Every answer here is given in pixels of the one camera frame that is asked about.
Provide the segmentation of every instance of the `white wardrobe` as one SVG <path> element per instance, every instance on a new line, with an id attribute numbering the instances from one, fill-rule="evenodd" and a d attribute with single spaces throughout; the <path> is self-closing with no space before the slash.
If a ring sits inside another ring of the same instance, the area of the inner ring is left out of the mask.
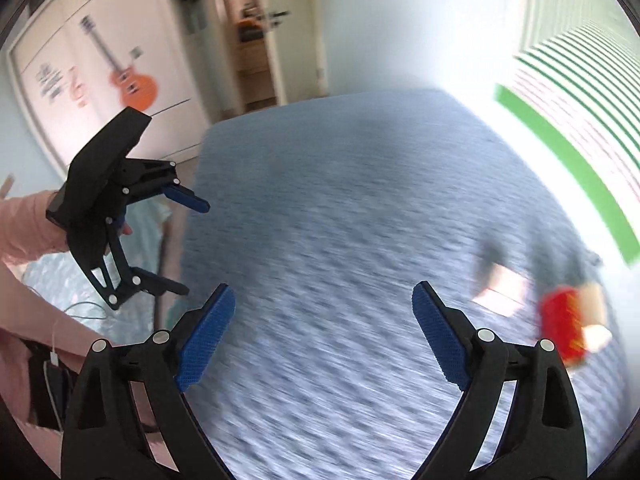
<path id="1" fill-rule="evenodd" d="M 171 0 L 46 0 L 8 57 L 22 110 L 61 174 L 125 105 L 153 117 L 130 156 L 187 160 L 210 125 Z"/>

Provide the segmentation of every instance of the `light blue wall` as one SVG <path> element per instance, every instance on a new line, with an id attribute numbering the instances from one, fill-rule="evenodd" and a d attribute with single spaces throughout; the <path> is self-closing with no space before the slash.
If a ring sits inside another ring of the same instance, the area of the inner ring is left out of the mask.
<path id="1" fill-rule="evenodd" d="M 15 183 L 9 196 L 23 196 L 62 186 L 62 179 L 29 129 L 9 76 L 6 53 L 15 33 L 24 26 L 26 19 L 26 14 L 20 17 L 0 49 L 0 184 L 8 174 L 14 174 Z"/>

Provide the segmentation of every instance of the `person's hand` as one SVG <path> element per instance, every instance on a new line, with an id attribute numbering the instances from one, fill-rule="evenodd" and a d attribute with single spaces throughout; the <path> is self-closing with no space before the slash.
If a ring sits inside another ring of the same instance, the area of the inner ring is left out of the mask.
<path id="1" fill-rule="evenodd" d="M 122 224 L 122 227 L 118 229 L 118 236 L 122 236 L 122 235 L 129 236 L 131 234 L 133 234 L 133 229 L 126 222 L 124 222 L 124 224 Z M 110 252 L 111 252 L 111 248 L 109 247 L 109 244 L 107 244 L 107 247 L 104 250 L 104 255 L 106 256 Z"/>
<path id="2" fill-rule="evenodd" d="M 122 227 L 118 231 L 118 235 L 129 236 L 131 234 L 133 234 L 133 229 L 131 228 L 131 226 L 129 224 L 124 222 L 124 224 L 122 224 Z"/>

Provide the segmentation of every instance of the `blue textured blanket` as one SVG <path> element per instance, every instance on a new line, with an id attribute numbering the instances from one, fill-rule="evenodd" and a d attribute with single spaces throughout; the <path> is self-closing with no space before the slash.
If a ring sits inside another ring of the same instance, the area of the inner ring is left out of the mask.
<path id="1" fill-rule="evenodd" d="M 538 338 L 536 301 L 593 273 L 561 206 L 484 124 L 436 91 L 313 100 L 225 121 L 206 139 L 182 279 L 220 282 L 236 316 L 188 399 L 239 479 L 410 478 L 452 414 L 412 315 L 427 279 L 506 341 Z M 491 261 L 529 276 L 498 316 L 471 300 Z M 593 469 L 626 421 L 617 334 L 572 380 Z M 500 438 L 503 390 L 477 465 Z"/>

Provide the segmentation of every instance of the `red object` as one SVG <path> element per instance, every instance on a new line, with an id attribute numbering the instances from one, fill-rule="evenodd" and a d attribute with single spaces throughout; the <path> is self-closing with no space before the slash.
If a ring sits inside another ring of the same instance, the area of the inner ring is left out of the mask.
<path id="1" fill-rule="evenodd" d="M 586 354 L 578 291 L 570 286 L 557 288 L 540 304 L 542 337 L 551 339 L 565 366 L 579 364 Z"/>

